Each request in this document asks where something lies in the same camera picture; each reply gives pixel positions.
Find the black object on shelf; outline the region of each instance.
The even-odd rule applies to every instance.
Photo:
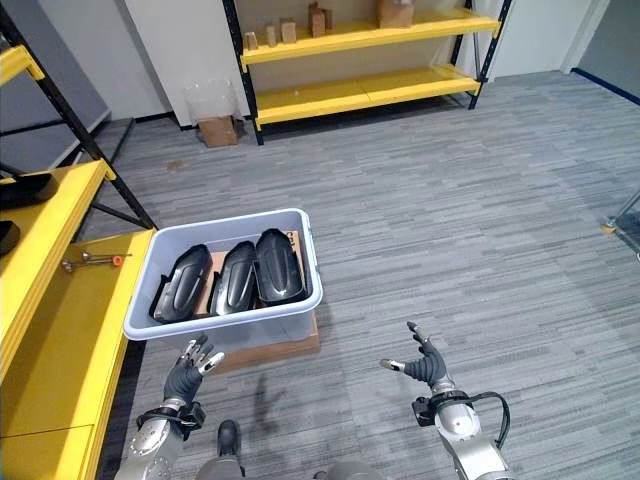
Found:
[[[18,176],[14,180],[0,184],[0,208],[3,210],[46,202],[58,191],[58,182],[50,173]]]
[[[11,220],[0,222],[0,257],[15,248],[20,240],[20,229]]]

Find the yellow metal shelving unit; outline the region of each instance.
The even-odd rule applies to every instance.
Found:
[[[299,28],[297,29],[296,43],[279,43],[275,47],[269,47],[266,39],[259,36],[258,48],[254,50],[248,50],[243,46],[243,37],[234,0],[223,0],[223,5],[251,111],[256,139],[258,144],[262,145],[262,126],[269,123],[459,92],[467,92],[471,96],[469,108],[475,108],[482,85],[487,81],[489,66],[511,0],[503,0],[497,19],[475,13],[473,1],[466,0],[465,8],[417,13],[414,16],[413,25],[409,28],[381,29],[373,22],[347,22],[337,24],[327,35],[317,38],[312,38],[307,29]],[[482,67],[480,67],[476,38],[478,32],[492,34]],[[475,78],[455,69],[462,36],[468,33],[474,35]],[[456,40],[450,62],[441,66],[388,72],[265,92],[254,91],[249,71],[251,65],[265,62],[454,35]]]
[[[336,82],[257,93],[258,126],[298,118],[377,107],[456,92],[480,83],[453,65],[368,75]]]
[[[0,26],[13,44],[0,55],[0,85],[26,70],[94,158],[52,170],[58,189],[48,201],[0,212],[20,229],[18,245],[0,259],[2,476],[90,479],[127,345],[124,316],[155,224],[102,159],[2,6]],[[137,218],[94,201],[105,180]],[[70,244],[92,206],[146,230]],[[82,251],[128,256],[119,268],[60,267],[63,259],[80,261]]]
[[[442,12],[417,13],[409,28],[378,28],[373,22],[348,22],[336,27],[323,37],[312,38],[306,28],[296,29],[296,43],[279,43],[271,48],[260,37],[257,50],[244,49],[243,65],[286,60],[288,58],[339,52],[354,48],[375,47],[400,42],[447,37],[465,33],[490,31],[497,35],[500,22],[477,15],[465,8]]]

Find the yellow shelf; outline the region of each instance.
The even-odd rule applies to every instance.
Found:
[[[297,29],[298,40],[293,44],[279,43],[275,47],[269,47],[266,39],[259,36],[257,50],[244,49],[242,64],[246,66],[306,55],[447,37],[470,32],[491,31],[495,35],[499,28],[499,21],[484,15],[477,15],[465,8],[417,13],[414,16],[413,25],[409,28],[378,28],[372,22],[349,22],[338,24],[331,33],[317,38],[312,38],[308,29],[299,28]]]
[[[39,480],[83,477],[91,427],[78,427],[2,439],[5,478]]]
[[[99,454],[126,347],[122,324],[153,234],[69,246],[64,258],[76,261],[82,250],[131,256],[119,268],[57,269],[2,384],[2,437],[92,425]]]
[[[257,93],[258,125],[476,91],[473,78],[453,65],[423,67]]]
[[[33,80],[44,78],[44,73],[24,45],[11,47],[0,53],[0,85],[4,85],[23,70],[26,70]]]
[[[20,228],[18,245],[0,259],[0,382],[102,180],[113,176],[104,161],[51,173],[58,181],[51,199],[0,212],[0,219],[12,220]]]

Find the black glove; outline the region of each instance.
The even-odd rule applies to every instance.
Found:
[[[202,383],[202,375],[190,359],[180,358],[164,384],[164,399],[179,398],[191,405]]]
[[[433,346],[429,338],[424,335],[422,329],[413,322],[407,322],[407,326],[413,332],[413,339],[420,344],[418,350],[424,357],[413,362],[397,362],[384,359],[380,361],[380,365],[389,370],[401,371],[421,382],[426,382],[431,388],[436,381],[447,375],[447,367],[440,352]]]

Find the wooden block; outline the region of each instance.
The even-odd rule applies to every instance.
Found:
[[[293,21],[293,18],[281,18],[280,31],[282,43],[296,43],[296,22]]]
[[[297,342],[275,343],[228,353],[222,365],[216,369],[216,373],[231,372],[300,355],[318,353],[320,351],[320,337],[318,336],[315,312],[311,321],[311,336],[309,338]]]
[[[265,27],[267,34],[267,44],[270,47],[275,47],[278,44],[278,37],[276,36],[276,27],[273,26],[273,23],[267,23]]]
[[[318,3],[309,5],[309,31],[313,38],[322,37],[325,34],[324,11],[318,8]]]
[[[244,34],[244,46],[247,50],[258,49],[258,39],[256,38],[256,32],[247,32]]]
[[[323,8],[324,13],[324,28],[326,30],[333,30],[333,10],[330,8]]]

